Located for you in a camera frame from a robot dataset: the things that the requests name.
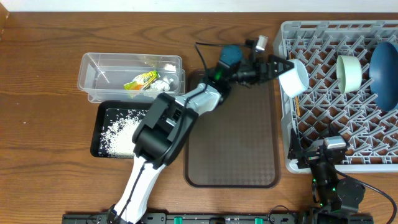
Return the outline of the white bowl light blue rim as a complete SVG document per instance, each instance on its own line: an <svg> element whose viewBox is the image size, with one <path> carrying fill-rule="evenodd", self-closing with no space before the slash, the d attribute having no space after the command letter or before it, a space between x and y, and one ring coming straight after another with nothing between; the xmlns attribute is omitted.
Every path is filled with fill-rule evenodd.
<svg viewBox="0 0 398 224"><path fill-rule="evenodd" d="M309 87L309 77L305 65L298 59L290 59L294 68L279 76L279 82L285 94L295 98Z"/></svg>

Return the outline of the mint green bowl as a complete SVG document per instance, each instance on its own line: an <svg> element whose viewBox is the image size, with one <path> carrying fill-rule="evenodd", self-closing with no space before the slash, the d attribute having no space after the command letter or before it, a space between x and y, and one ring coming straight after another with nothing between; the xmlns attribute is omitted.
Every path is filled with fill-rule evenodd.
<svg viewBox="0 0 398 224"><path fill-rule="evenodd" d="M340 81L341 94L358 91L362 82L362 69L355 56L339 55L336 61L336 77Z"/></svg>

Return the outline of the dark blue plate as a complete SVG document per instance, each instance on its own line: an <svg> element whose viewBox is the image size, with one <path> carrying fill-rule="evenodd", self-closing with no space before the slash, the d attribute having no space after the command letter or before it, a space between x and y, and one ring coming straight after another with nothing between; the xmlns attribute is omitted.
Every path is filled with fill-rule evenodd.
<svg viewBox="0 0 398 224"><path fill-rule="evenodd" d="M383 111L397 109L397 44L381 42L374 49L369 68L371 92Z"/></svg>

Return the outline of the white tissue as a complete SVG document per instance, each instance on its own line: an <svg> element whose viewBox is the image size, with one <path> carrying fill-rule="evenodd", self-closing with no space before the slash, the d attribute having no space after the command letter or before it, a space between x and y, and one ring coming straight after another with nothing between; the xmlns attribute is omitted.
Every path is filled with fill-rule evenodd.
<svg viewBox="0 0 398 224"><path fill-rule="evenodd" d="M149 91L169 91L173 78L163 78L161 80L156 80L150 84Z"/></svg>

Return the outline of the green orange snack wrapper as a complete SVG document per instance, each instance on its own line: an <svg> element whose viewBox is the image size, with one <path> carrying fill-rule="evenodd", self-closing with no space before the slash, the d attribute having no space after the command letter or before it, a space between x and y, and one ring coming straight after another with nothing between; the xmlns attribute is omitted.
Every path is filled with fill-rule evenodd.
<svg viewBox="0 0 398 224"><path fill-rule="evenodd" d="M124 84L125 90L145 90L153 82L155 82L160 75L156 70L140 74L136 76L131 82Z"/></svg>

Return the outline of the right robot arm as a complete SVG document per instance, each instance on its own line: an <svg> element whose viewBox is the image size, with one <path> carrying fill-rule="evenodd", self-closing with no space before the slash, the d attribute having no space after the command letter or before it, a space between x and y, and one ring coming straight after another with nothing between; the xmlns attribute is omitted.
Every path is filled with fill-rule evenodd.
<svg viewBox="0 0 398 224"><path fill-rule="evenodd" d="M310 169L313 201L320 205L305 212L302 223L353 223L351 216L364 198L362 184L338 178L335 164L345 158L349 142L331 125L328 131L328 137L306 149L301 148L296 132L290 131L288 158L295 159L299 169Z"/></svg>

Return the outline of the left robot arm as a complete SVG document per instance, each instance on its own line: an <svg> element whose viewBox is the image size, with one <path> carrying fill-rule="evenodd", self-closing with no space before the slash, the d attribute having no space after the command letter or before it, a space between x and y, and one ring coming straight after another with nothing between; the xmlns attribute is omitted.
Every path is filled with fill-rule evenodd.
<svg viewBox="0 0 398 224"><path fill-rule="evenodd" d="M137 223L143 217L160 173L177 158L198 117L227 99L232 83L264 83L294 69L286 59L258 58L258 53L253 47L244 58L239 46L224 45L216 66L205 68L195 89L180 96L157 96L132 135L132 172L121 199L108 210L107 223Z"/></svg>

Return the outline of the grey dishwasher rack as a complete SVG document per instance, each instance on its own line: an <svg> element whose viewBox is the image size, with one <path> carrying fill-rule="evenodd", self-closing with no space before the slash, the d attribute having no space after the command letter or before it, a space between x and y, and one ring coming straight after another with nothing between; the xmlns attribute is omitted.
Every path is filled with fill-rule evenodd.
<svg viewBox="0 0 398 224"><path fill-rule="evenodd" d="M371 92L371 56L381 42L397 42L397 22L388 21L285 21L273 43L274 53L300 60L307 69L308 89L295 98L285 93L282 102L282 140L289 151L294 129L302 148L328 135L331 123L349 142L342 172L397 171L397 110L383 111ZM341 94L336 77L339 55L355 56L362 69L358 91Z"/></svg>

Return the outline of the brown serving tray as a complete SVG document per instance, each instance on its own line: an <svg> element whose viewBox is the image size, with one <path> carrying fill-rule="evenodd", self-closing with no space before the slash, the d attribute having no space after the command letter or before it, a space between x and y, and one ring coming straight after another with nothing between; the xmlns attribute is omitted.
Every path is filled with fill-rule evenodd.
<svg viewBox="0 0 398 224"><path fill-rule="evenodd" d="M272 82L233 85L222 105L197 119L185 148L184 178L203 188L271 189L279 183Z"/></svg>

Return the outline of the clear plastic bin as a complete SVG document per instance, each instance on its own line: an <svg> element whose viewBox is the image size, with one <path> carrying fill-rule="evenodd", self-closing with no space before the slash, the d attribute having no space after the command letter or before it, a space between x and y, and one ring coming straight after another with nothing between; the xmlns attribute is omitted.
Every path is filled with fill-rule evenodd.
<svg viewBox="0 0 398 224"><path fill-rule="evenodd" d="M125 90L124 84L136 76L156 70L161 80L174 81L169 91ZM77 87L88 94L91 103L126 101L150 103L162 92L171 96L185 93L185 70L178 55L122 54L88 52L83 55Z"/></svg>

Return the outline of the black rectangular tray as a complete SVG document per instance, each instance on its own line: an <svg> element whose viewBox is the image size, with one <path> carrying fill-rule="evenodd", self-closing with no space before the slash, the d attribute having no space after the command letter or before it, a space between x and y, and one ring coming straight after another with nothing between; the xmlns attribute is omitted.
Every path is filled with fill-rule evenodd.
<svg viewBox="0 0 398 224"><path fill-rule="evenodd" d="M148 110L150 108L150 103L134 103L134 102L121 102L121 101L104 101L102 102L97 111L95 126L93 130L93 137L91 140L90 153L94 157L100 157L98 154L98 147L100 144L100 134L101 128L104 123L104 117L107 109L117 108L117 109L138 109L138 110Z"/></svg>

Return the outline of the spilled white rice pile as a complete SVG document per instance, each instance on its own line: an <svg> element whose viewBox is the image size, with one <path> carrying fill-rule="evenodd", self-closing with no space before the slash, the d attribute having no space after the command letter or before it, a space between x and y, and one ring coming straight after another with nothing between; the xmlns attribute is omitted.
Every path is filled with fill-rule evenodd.
<svg viewBox="0 0 398 224"><path fill-rule="evenodd" d="M138 109L107 109L99 137L99 156L133 158L135 144L132 135L146 113L147 110Z"/></svg>

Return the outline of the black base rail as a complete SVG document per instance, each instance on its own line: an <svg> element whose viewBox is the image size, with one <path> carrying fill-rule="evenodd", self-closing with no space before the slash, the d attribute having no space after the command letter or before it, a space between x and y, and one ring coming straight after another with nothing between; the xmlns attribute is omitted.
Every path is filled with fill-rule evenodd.
<svg viewBox="0 0 398 224"><path fill-rule="evenodd" d="M93 215L64 214L62 224L104 224L108 223L106 213ZM296 214L272 214L272 215L187 215L165 213L147 213L139 223L141 224L289 224L309 223L308 218L299 219Z"/></svg>

